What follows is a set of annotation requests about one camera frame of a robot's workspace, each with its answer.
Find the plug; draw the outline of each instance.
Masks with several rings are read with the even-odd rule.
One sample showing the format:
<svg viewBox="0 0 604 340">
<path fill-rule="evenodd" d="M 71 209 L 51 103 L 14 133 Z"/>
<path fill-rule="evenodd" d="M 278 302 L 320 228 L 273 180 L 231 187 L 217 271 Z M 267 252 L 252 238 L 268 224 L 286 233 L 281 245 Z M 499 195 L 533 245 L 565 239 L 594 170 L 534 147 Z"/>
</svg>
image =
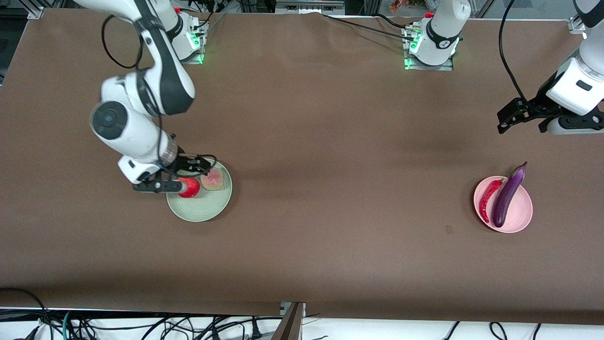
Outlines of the plug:
<svg viewBox="0 0 604 340">
<path fill-rule="evenodd" d="M 212 340 L 220 340 L 220 336 L 218 336 L 218 330 L 216 326 L 212 326 Z"/>
<path fill-rule="evenodd" d="M 36 326 L 36 328 L 34 328 L 26 337 L 24 340 L 34 340 L 34 338 L 36 337 L 36 333 L 37 330 L 40 328 L 40 326 Z"/>
<path fill-rule="evenodd" d="M 260 338 L 262 338 L 262 333 L 260 333 L 260 330 L 258 329 L 258 322 L 256 321 L 256 318 L 252 316 L 252 337 L 250 338 L 250 340 L 256 340 Z"/>
</svg>

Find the red pepper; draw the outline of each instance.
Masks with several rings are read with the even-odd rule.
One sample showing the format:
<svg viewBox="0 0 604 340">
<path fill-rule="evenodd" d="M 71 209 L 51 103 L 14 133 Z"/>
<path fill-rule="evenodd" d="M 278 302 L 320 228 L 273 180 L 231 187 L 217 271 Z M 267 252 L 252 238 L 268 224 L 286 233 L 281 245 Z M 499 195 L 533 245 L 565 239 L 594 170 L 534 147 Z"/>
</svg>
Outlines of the red pepper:
<svg viewBox="0 0 604 340">
<path fill-rule="evenodd" d="M 487 216 L 487 202 L 489 202 L 489 198 L 493 196 L 493 193 L 497 191 L 501 187 L 503 180 L 494 180 L 487 187 L 487 191 L 484 193 L 483 197 L 480 199 L 480 216 L 482 216 L 483 220 L 488 223 L 489 217 Z"/>
</svg>

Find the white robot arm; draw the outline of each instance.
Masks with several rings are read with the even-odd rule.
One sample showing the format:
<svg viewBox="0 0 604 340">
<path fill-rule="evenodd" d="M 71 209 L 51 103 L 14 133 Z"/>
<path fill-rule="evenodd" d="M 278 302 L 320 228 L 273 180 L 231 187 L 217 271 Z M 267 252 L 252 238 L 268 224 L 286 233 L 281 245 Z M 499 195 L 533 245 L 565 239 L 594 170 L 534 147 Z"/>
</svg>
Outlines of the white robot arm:
<svg viewBox="0 0 604 340">
<path fill-rule="evenodd" d="M 442 1 L 434 17 L 420 21 L 420 37 L 410 52 L 427 65 L 445 63 L 455 53 L 459 34 L 471 13 L 467 0 Z"/>
<path fill-rule="evenodd" d="M 193 82 L 180 63 L 173 40 L 187 32 L 168 0 L 77 0 L 87 8 L 131 22 L 154 60 L 153 67 L 106 79 L 101 101 L 93 109 L 90 125 L 95 135 L 123 156 L 118 165 L 142 192 L 181 192 L 184 184 L 164 180 L 162 171 L 206 174 L 210 162 L 200 155 L 185 155 L 173 137 L 152 118 L 186 112 L 195 98 Z M 164 23 L 173 25 L 166 29 Z"/>
<path fill-rule="evenodd" d="M 535 98 L 525 103 L 513 99 L 497 114 L 500 133 L 512 125 L 544 119 L 541 132 L 552 134 L 604 133 L 604 0 L 574 0 L 587 27 L 587 38 L 569 56 Z"/>
</svg>

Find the brown table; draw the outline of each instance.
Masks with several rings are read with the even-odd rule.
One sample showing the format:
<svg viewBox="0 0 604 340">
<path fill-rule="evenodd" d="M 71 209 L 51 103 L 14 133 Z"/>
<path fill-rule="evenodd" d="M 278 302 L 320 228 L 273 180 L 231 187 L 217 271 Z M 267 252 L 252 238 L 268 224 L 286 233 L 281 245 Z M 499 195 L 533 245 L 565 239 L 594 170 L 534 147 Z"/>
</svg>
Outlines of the brown table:
<svg viewBox="0 0 604 340">
<path fill-rule="evenodd" d="M 320 15 L 225 16 L 186 67 L 194 105 L 164 121 L 233 175 L 226 211 L 188 223 L 134 192 L 90 130 L 101 82 L 125 73 L 103 18 L 30 21 L 0 89 L 3 286 L 51 307 L 604 324 L 604 137 L 497 133 L 516 96 L 499 22 L 468 22 L 447 73 L 406 71 L 396 38 Z M 110 26 L 132 60 L 134 30 Z M 509 22 L 527 96 L 579 42 L 564 22 Z M 525 160 L 533 221 L 493 232 L 472 191 Z"/>
</svg>

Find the eggplant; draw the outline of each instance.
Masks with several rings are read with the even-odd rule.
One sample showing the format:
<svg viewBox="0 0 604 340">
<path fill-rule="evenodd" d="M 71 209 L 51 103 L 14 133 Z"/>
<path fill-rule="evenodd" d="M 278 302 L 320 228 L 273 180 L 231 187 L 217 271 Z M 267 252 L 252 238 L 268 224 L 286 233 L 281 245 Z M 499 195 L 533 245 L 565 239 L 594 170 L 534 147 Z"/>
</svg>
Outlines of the eggplant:
<svg viewBox="0 0 604 340">
<path fill-rule="evenodd" d="M 518 190 L 520 183 L 522 183 L 522 180 L 524 179 L 526 167 L 527 162 L 524 162 L 524 164 L 514 169 L 495 200 L 495 206 L 493 207 L 493 224 L 497 228 L 501 228 L 506 222 L 507 208 L 509 208 L 512 197 L 514 197 L 516 190 Z"/>
</svg>

